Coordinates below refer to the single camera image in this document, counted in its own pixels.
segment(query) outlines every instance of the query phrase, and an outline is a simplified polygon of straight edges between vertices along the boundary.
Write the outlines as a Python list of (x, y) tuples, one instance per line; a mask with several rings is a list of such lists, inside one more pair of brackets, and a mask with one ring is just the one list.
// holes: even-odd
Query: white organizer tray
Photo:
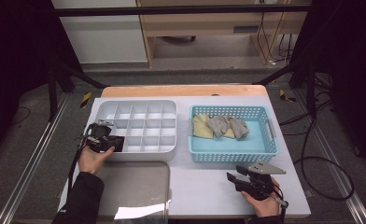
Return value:
[(176, 103), (170, 100), (116, 101), (96, 98), (87, 127), (107, 123), (124, 136), (122, 152), (110, 161), (169, 161), (175, 156)]

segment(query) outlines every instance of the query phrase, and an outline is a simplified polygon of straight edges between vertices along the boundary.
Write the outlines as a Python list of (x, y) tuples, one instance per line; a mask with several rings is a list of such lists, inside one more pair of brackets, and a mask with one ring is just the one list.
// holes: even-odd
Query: floor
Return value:
[[(209, 83), (251, 83), (271, 75), (289, 62), (279, 56), (275, 50), (275, 65), (260, 63), (253, 44), (247, 35), (239, 36), (197, 36), (194, 42), (186, 38), (159, 38), (155, 51), (155, 60), (151, 69), (143, 66), (124, 67), (119, 71), (100, 73), (87, 70), (88, 75), (111, 85), (150, 85), (150, 84), (209, 84)], [(327, 75), (319, 74), (328, 80)], [(303, 188), (308, 195), (312, 215), (300, 220), (287, 219), (287, 223), (366, 223), (366, 157), (357, 157), (344, 126), (333, 113), (332, 105), (325, 105), (317, 112), (317, 123), (309, 134), (304, 147), (305, 133), (310, 119), (303, 117), (289, 125), (285, 120), (306, 112), (305, 87), (290, 90), (287, 82), (289, 74), (282, 76), (267, 86), (274, 111), (281, 125), (289, 153), (293, 161), (305, 155), (319, 156), (338, 162), (353, 179), (355, 193), (345, 201), (336, 201), (321, 196), (341, 198), (350, 191), (346, 175), (329, 162), (307, 161), (304, 169), (297, 165)], [(65, 102), (63, 115), (56, 127), (49, 127), (47, 86), (27, 92), (21, 99), (21, 107), (15, 123), (8, 130), (6, 140), (0, 146), (0, 214), (10, 214), (12, 223), (49, 223), (59, 203), (58, 194), (63, 187), (70, 161), (74, 156), (66, 146), (77, 143), (75, 137), (82, 129), (91, 113), (91, 103), (86, 108), (78, 108), (82, 96), (91, 91), (91, 97), (100, 96), (100, 90), (94, 90), (79, 80), (73, 94), (59, 93), (59, 101)], [(288, 98), (296, 103), (281, 100), (279, 91), (285, 90)], [(320, 94), (318, 103), (327, 102), (328, 96)], [(52, 135), (50, 139), (41, 139), (45, 130)], [(43, 151), (35, 153), (39, 145)], [(28, 172), (25, 167), (33, 157), (41, 160), (32, 164), (36, 169)], [(303, 171), (309, 177), (309, 183), (303, 178)], [(29, 182), (17, 192), (20, 176), (27, 174)], [(178, 223), (215, 223), (215, 220), (185, 220)], [(217, 223), (231, 223), (219, 220)]]

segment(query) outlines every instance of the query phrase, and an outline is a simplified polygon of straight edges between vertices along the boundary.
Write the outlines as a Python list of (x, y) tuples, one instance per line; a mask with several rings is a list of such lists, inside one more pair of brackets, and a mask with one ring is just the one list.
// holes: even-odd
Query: aluminum rail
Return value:
[(58, 112), (54, 118), (54, 120), (50, 121), (47, 125), (43, 135), (37, 143), (35, 151), (32, 154), (31, 159), (28, 161), (23, 173), (18, 181), (15, 189), (12, 191), (7, 203), (5, 204), (3, 210), (0, 212), (0, 224), (8, 224), (11, 222), (12, 218), (17, 211), (18, 206), (25, 194), (26, 190), (31, 183), (31, 180), (35, 174), (35, 170), (38, 164), (43, 157), (44, 152), (46, 151), (47, 145), (55, 132), (55, 129), (62, 117), (64, 110), (66, 109), (67, 102), (69, 100), (70, 93), (64, 93), (62, 96), (62, 100), (59, 104)]

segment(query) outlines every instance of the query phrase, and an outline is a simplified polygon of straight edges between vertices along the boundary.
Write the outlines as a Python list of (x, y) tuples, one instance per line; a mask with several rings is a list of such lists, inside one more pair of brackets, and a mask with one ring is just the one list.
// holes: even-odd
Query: white cabinet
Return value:
[[(135, 0), (52, 0), (55, 8), (136, 7)], [(146, 63), (138, 16), (61, 17), (80, 63)]]

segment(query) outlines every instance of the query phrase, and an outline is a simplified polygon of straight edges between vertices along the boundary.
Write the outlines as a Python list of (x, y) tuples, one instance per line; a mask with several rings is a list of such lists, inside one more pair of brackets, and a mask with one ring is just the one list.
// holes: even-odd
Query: black sleeve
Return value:
[(80, 172), (52, 224), (96, 223), (104, 182), (90, 173)]
[(253, 217), (247, 224), (282, 224), (281, 216)]

